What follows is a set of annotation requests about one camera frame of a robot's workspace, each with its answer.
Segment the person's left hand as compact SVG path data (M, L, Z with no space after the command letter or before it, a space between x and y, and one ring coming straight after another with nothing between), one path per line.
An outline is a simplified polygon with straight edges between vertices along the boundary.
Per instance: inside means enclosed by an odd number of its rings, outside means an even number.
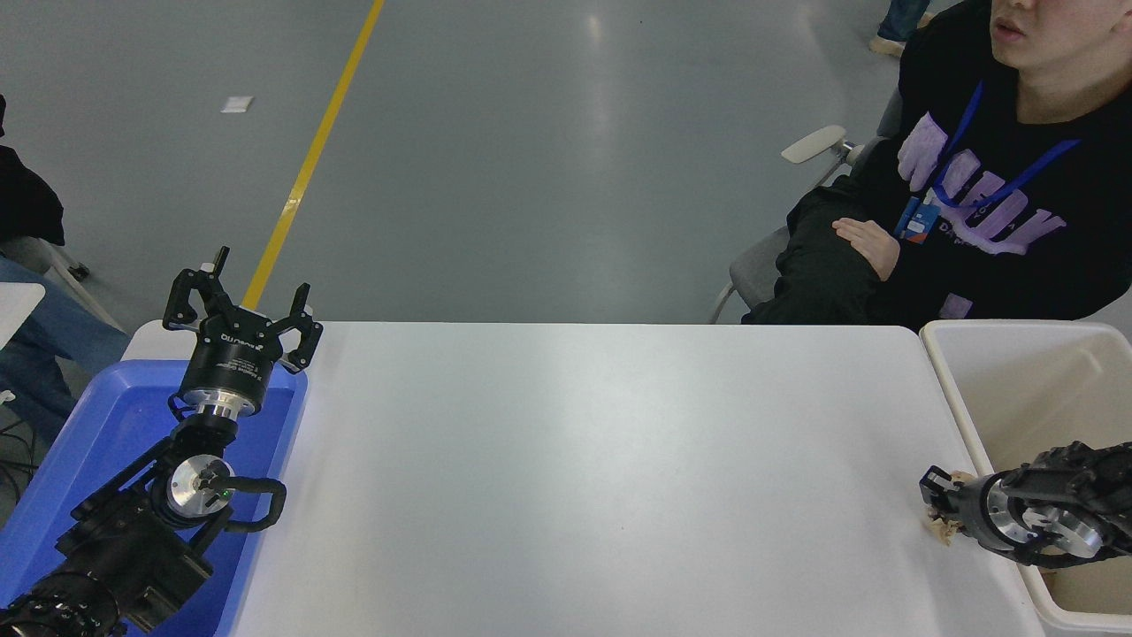
M873 219L859 221L841 218L832 222L838 238L854 247L872 266L881 282L889 281L895 272L900 257L900 242Z

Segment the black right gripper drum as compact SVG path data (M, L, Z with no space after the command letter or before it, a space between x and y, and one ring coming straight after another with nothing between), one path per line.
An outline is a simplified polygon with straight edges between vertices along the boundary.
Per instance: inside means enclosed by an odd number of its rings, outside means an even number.
M987 509L987 494L990 489L990 476L976 477L971 474L953 474L951 494L954 513L960 530L976 541L995 541L996 527L990 523Z

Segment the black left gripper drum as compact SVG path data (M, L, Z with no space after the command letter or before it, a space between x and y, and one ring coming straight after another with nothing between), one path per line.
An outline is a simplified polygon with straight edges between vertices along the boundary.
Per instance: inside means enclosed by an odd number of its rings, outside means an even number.
M278 332L272 332L266 316L242 308L231 316L207 316L187 363L180 401L201 404L206 396L237 395L240 408L259 411L280 354Z

